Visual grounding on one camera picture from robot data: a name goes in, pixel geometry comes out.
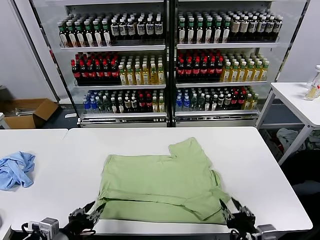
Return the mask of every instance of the display refrigerator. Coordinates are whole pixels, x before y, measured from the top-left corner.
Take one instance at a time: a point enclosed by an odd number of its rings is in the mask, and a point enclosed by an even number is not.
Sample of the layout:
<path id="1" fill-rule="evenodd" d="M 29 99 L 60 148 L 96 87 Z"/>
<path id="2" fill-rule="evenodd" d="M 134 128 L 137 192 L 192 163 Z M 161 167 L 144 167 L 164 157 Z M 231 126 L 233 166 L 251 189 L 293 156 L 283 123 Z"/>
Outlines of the display refrigerator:
<path id="1" fill-rule="evenodd" d="M 254 126 L 309 4 L 10 1 L 89 128 Z"/>

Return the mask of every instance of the green t-shirt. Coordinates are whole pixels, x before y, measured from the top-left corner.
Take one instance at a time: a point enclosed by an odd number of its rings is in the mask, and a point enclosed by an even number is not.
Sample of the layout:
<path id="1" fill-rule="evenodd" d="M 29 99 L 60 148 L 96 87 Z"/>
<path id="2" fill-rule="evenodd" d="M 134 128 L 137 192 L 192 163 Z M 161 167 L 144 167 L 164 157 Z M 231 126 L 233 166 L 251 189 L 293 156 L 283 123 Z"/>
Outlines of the green t-shirt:
<path id="1" fill-rule="evenodd" d="M 171 155 L 109 155 L 98 206 L 101 219 L 224 224 L 221 189 L 211 161 L 193 137 L 169 146 Z"/>

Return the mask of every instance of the shelf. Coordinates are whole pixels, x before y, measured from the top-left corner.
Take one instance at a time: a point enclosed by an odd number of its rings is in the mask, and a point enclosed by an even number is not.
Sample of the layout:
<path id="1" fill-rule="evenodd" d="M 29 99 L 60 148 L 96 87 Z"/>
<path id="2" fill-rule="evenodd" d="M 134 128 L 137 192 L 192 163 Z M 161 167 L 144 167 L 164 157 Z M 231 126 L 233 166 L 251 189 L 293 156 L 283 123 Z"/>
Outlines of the shelf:
<path id="1" fill-rule="evenodd" d="M 128 46 L 94 46 L 94 47 L 62 47 L 61 51 L 69 53 L 78 52 L 120 52 L 120 51 L 160 51 L 166 45 L 128 45 Z"/>
<path id="2" fill-rule="evenodd" d="M 204 83 L 177 83 L 177 88 L 205 88 L 219 86 L 256 86 L 264 85 L 267 81 L 239 81 L 239 82 L 204 82 Z"/>
<path id="3" fill-rule="evenodd" d="M 214 116 L 235 116 L 235 115 L 256 115 L 258 110 L 216 110 L 216 111 L 176 111 L 176 117 L 214 117 Z"/>
<path id="4" fill-rule="evenodd" d="M 227 42 L 227 43 L 195 43 L 177 44 L 177 49 L 245 49 L 245 48 L 276 48 L 278 42 Z"/>
<path id="5" fill-rule="evenodd" d="M 121 89 L 165 89 L 165 84 L 157 85 L 114 85 L 114 86 L 75 86 L 75 89 L 79 90 L 121 90 Z"/>
<path id="6" fill-rule="evenodd" d="M 139 4 L 139 3 L 163 3 L 163 0 L 46 0 L 48 6 L 72 6 L 94 4 Z"/>
<path id="7" fill-rule="evenodd" d="M 95 119 L 98 121 L 104 121 L 109 119 L 154 119 L 154 118 L 166 118 L 166 112 L 135 112 L 135 113 L 88 113 L 83 114 L 84 119 Z"/>

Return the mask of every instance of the cardboard box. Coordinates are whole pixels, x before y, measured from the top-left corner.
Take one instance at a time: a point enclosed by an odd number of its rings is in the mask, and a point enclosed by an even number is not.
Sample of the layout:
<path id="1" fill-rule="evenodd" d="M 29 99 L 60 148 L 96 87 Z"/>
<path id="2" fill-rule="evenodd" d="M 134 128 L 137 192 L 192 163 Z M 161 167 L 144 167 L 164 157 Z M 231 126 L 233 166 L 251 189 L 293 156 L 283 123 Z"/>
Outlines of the cardboard box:
<path id="1" fill-rule="evenodd" d="M 35 109 L 35 111 L 32 115 L 6 116 L 6 113 L 12 115 L 16 108 Z M 0 112 L 4 113 L 4 120 L 11 129 L 41 128 L 57 108 L 58 104 L 47 98 L 19 99 L 0 103 Z"/>

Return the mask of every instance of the white side table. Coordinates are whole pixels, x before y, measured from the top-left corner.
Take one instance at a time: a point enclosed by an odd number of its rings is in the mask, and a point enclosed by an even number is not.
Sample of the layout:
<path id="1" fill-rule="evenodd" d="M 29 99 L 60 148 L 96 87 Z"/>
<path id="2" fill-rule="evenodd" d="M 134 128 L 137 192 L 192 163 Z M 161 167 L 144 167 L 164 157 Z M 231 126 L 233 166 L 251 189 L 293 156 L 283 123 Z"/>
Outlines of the white side table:
<path id="1" fill-rule="evenodd" d="M 273 82 L 271 83 L 271 87 L 271 91 L 255 127 L 257 129 L 261 127 L 275 96 L 277 96 L 304 124 L 303 129 L 278 162 L 279 165 L 282 165 L 292 153 L 298 150 L 312 130 L 320 129 L 320 98 L 313 101 L 304 99 L 304 96 L 307 93 L 305 82 Z"/>
<path id="2" fill-rule="evenodd" d="M 9 125 L 5 121 L 5 115 L 2 112 L 0 112 L 0 126 L 4 129 L 10 129 Z"/>

